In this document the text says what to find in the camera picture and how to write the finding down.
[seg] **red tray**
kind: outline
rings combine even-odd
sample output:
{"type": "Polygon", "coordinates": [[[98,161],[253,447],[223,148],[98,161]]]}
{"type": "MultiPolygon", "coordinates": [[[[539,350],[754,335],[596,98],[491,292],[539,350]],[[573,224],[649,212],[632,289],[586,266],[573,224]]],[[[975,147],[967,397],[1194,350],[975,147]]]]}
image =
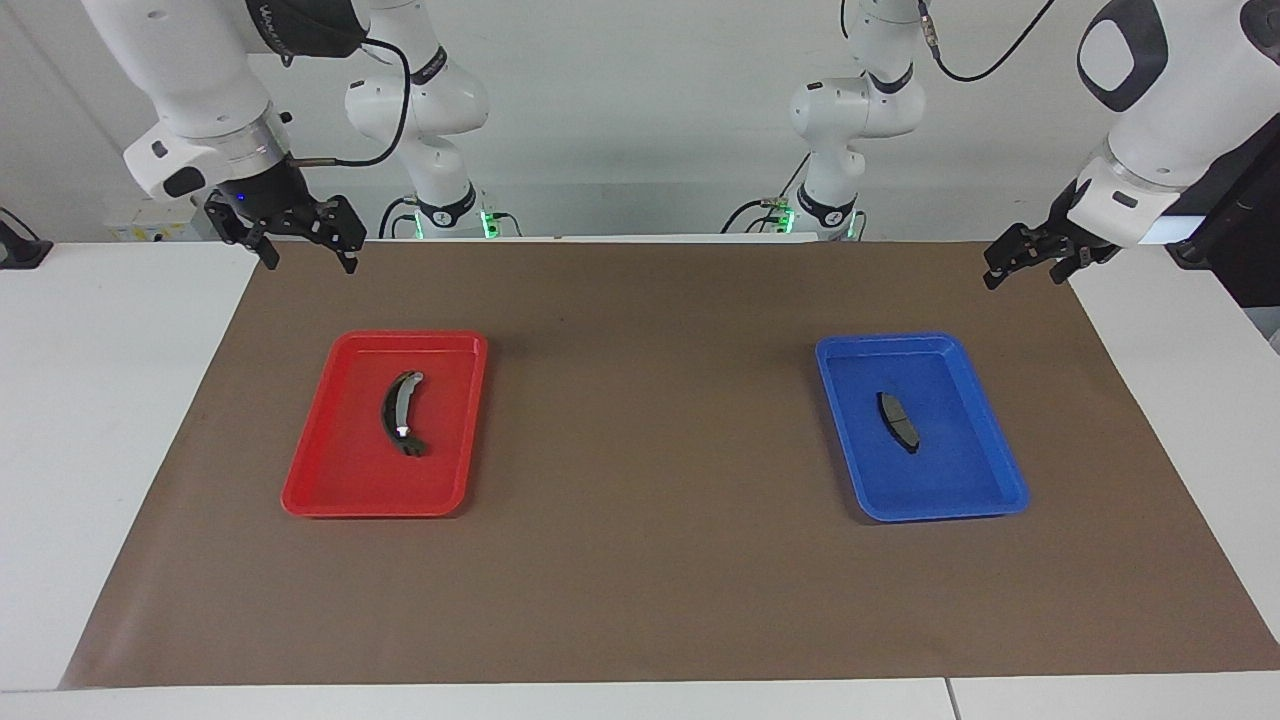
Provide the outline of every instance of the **red tray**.
{"type": "Polygon", "coordinates": [[[471,332],[358,331],[334,342],[280,493],[308,518],[436,518],[454,511],[467,473],[488,356],[471,332]],[[388,388],[407,370],[410,427],[428,443],[406,456],[383,428],[388,388]]]}

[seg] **robotic arm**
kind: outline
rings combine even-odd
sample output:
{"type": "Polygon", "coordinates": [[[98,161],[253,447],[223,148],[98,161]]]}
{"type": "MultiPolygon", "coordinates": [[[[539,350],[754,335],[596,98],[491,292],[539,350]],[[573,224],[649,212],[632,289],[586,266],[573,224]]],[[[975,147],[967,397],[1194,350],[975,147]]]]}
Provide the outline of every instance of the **robotic arm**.
{"type": "MultiPolygon", "coordinates": [[[[221,3],[82,3],[129,79],[155,104],[159,122],[124,152],[148,195],[179,199],[214,187],[205,210],[224,242],[243,245],[275,268],[279,255],[266,233],[300,236],[328,247],[347,273],[355,272],[364,224],[346,197],[312,197],[300,168],[364,167],[378,159],[294,159],[280,117],[250,72],[246,49],[221,3]]],[[[297,55],[346,58],[365,45],[375,59],[399,70],[401,56],[387,49],[403,53],[411,73],[408,100],[403,73],[366,78],[347,94],[348,117],[364,135],[394,147],[413,181],[420,211],[442,233],[480,225],[479,214],[471,213],[480,193],[461,154],[440,136],[483,126],[488,96],[448,60],[421,0],[366,0],[355,6],[252,0],[244,12],[285,65],[297,55]]]]}
{"type": "Polygon", "coordinates": [[[1280,113],[1280,0],[1112,0],[1078,54],[1085,87],[1120,113],[1036,227],[986,251],[987,287],[1057,260],[1065,282],[1142,240],[1219,156],[1280,113]]]}
{"type": "MultiPolygon", "coordinates": [[[[481,227],[474,211],[483,196],[471,183],[462,154],[442,136],[470,132],[489,118],[484,86],[449,60],[421,0],[370,0],[369,33],[398,46],[413,68],[410,113],[396,158],[413,182],[422,227],[433,234],[466,234],[481,227]]],[[[385,53],[374,58],[392,63],[385,53]]],[[[389,145],[399,117],[403,78],[376,76],[347,91],[347,118],[365,136],[389,145]]]]}
{"type": "MultiPolygon", "coordinates": [[[[365,227],[346,197],[311,196],[266,88],[250,72],[244,46],[219,4],[83,4],[108,49],[160,117],[124,152],[148,195],[179,199],[215,187],[205,210],[224,242],[243,245],[275,268],[279,255],[266,233],[300,236],[328,247],[348,273],[355,272],[365,227]]],[[[270,0],[252,3],[251,9],[262,38],[285,61],[297,54],[346,56],[365,40],[360,19],[344,3],[326,3],[305,15],[270,0]]]]}
{"type": "Polygon", "coordinates": [[[913,82],[918,5],[918,0],[860,0],[849,24],[849,46],[864,72],[812,82],[792,96],[791,123],[812,152],[805,181],[787,199],[796,209],[794,231],[815,232],[823,240],[844,236],[867,168],[852,143],[905,135],[920,124],[924,90],[913,82]]]}

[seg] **blue tray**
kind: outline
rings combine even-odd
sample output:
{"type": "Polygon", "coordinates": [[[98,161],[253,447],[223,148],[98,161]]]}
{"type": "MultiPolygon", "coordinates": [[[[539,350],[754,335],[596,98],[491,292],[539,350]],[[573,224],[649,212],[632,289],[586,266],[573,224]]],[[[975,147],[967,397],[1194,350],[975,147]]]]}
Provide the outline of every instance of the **blue tray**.
{"type": "Polygon", "coordinates": [[[945,333],[828,337],[818,366],[858,503],[886,523],[1009,515],[1028,492],[978,375],[945,333]],[[915,454],[890,433],[877,393],[901,401],[915,454]]]}

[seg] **white wall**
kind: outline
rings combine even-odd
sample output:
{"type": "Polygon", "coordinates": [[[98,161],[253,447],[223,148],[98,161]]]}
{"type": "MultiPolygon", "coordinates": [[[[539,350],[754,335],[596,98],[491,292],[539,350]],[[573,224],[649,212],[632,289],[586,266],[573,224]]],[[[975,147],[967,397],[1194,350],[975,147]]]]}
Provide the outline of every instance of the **white wall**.
{"type": "MultiPolygon", "coordinates": [[[[128,145],[154,111],[78,1],[0,0],[0,13],[4,5],[35,45],[0,14],[0,201],[47,234],[101,238],[101,196],[136,193],[113,143],[128,145]],[[49,96],[41,87],[59,73],[64,90],[49,96]]],[[[1076,42],[1101,5],[1055,6],[980,83],[943,78],[922,44],[923,127],[863,149],[869,237],[986,237],[1041,219],[1111,123],[1075,77],[1076,42]]],[[[948,61],[986,67],[1038,6],[938,3],[948,61]]],[[[777,192],[805,151],[787,118],[791,92],[851,72],[837,9],[836,0],[431,4],[451,56],[493,99],[489,124],[458,138],[472,174],[527,233],[544,234],[714,232],[740,202],[777,192]]],[[[342,111],[347,83],[379,72],[371,60],[300,59],[285,70],[261,55],[252,67],[278,109],[293,113],[297,152],[379,150],[342,111]]],[[[352,197],[370,225],[408,191],[392,164],[308,177],[317,195],[352,197]]]]}

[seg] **table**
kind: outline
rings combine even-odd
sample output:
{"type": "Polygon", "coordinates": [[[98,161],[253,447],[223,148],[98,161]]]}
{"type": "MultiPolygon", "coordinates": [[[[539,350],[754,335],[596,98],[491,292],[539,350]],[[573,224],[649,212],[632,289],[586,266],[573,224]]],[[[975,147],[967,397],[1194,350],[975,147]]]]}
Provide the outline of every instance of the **table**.
{"type": "MultiPolygon", "coordinates": [[[[67,243],[38,272],[0,274],[0,689],[56,685],[252,266],[220,245],[67,243]]],[[[1276,634],[1280,357],[1211,274],[1178,270],[1161,249],[1073,286],[1276,634]]],[[[23,692],[0,694],[0,717],[942,719],[954,705],[966,720],[1261,719],[1280,705],[1280,673],[23,692]]]]}

